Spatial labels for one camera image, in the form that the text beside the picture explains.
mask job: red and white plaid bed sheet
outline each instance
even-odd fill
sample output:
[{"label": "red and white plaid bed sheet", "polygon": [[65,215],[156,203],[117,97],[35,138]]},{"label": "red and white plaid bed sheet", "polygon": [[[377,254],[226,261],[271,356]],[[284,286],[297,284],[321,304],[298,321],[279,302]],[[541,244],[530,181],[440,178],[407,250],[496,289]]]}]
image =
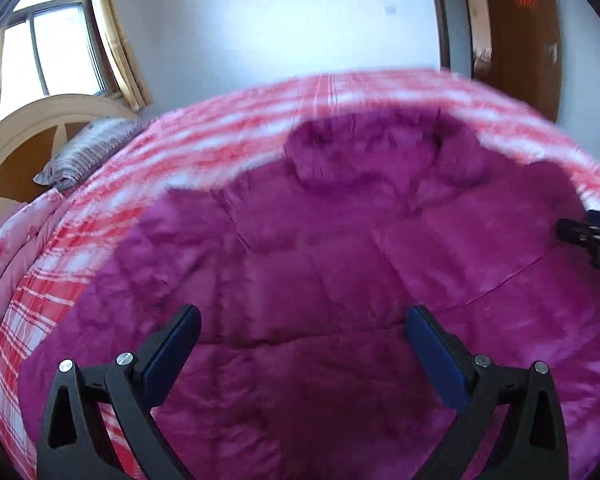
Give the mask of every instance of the red and white plaid bed sheet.
[{"label": "red and white plaid bed sheet", "polygon": [[[25,478],[36,476],[36,451],[22,425],[18,367],[74,305],[142,210],[169,187],[219,186],[278,158],[289,131],[307,118],[387,105],[440,107],[471,123],[488,148],[522,163],[554,160],[585,205],[600,208],[594,158],[530,107],[447,72],[296,78],[170,112],[71,195],[66,217],[11,300],[0,329],[0,439]],[[105,419],[123,466],[141,478],[111,411]]]}]

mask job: curved headboard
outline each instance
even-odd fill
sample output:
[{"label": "curved headboard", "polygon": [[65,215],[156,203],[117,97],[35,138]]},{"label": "curved headboard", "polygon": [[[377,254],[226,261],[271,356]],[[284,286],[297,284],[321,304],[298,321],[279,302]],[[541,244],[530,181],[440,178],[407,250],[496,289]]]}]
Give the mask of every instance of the curved headboard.
[{"label": "curved headboard", "polygon": [[64,94],[35,101],[0,122],[0,217],[16,202],[31,202],[48,187],[33,182],[52,155],[100,117],[135,118],[103,97]]}]

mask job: puffer jacket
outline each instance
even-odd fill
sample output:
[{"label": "puffer jacket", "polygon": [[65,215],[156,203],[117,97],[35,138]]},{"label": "puffer jacket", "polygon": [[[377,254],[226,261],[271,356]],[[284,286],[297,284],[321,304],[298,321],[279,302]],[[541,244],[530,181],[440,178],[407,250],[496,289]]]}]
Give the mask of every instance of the puffer jacket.
[{"label": "puffer jacket", "polygon": [[472,352],[550,364],[581,479],[600,456],[600,272],[554,224],[583,213],[558,166],[438,110],[308,122],[282,160],[145,211],[20,367],[26,430],[62,359],[112,362],[192,303],[202,336],[154,417],[198,480],[410,478],[454,416],[402,334],[425,304]]}]

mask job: silver bolt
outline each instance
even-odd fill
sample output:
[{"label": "silver bolt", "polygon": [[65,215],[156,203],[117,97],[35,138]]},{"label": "silver bolt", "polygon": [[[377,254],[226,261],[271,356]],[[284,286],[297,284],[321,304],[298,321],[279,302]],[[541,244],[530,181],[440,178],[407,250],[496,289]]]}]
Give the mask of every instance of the silver bolt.
[{"label": "silver bolt", "polygon": [[74,367],[74,362],[71,361],[71,359],[65,359],[64,361],[62,361],[60,363],[60,366],[58,367],[58,369],[61,372],[68,372],[69,370],[71,370],[71,368]]},{"label": "silver bolt", "polygon": [[484,354],[478,354],[474,357],[474,363],[476,363],[480,368],[488,368],[491,366],[491,359]]},{"label": "silver bolt", "polygon": [[134,355],[131,352],[122,352],[118,357],[116,357],[116,362],[120,366],[128,365],[131,361],[134,360]]},{"label": "silver bolt", "polygon": [[542,375],[545,375],[549,371],[549,366],[547,363],[543,363],[542,361],[536,361],[534,368],[536,369],[536,372]]}]

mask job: brown wooden door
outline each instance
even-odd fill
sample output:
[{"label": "brown wooden door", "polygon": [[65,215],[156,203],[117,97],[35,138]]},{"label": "brown wooden door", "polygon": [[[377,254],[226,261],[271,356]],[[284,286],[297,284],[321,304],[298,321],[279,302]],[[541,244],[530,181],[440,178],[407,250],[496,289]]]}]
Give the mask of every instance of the brown wooden door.
[{"label": "brown wooden door", "polygon": [[560,25],[555,0],[488,0],[493,86],[555,122],[560,102]]}]

